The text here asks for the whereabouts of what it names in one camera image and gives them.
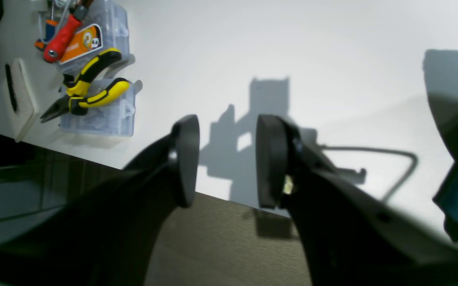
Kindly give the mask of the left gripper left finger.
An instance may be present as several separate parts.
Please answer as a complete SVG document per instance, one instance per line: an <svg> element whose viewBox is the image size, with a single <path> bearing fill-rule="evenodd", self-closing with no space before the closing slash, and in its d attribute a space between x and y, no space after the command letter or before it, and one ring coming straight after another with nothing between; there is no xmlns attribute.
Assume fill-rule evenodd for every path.
<svg viewBox="0 0 458 286"><path fill-rule="evenodd" d="M120 174L0 244L0 283L142 286L163 223L193 204L199 145L198 117L184 116Z"/></svg>

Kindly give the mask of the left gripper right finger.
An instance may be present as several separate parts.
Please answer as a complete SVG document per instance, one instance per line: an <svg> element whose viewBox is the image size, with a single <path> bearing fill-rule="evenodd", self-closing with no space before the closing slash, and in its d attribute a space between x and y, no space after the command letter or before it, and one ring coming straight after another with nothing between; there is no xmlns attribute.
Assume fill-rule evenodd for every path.
<svg viewBox="0 0 458 286"><path fill-rule="evenodd" d="M256 123L261 208L287 210L315 286L458 286L458 250L438 242L340 177L299 128Z"/></svg>

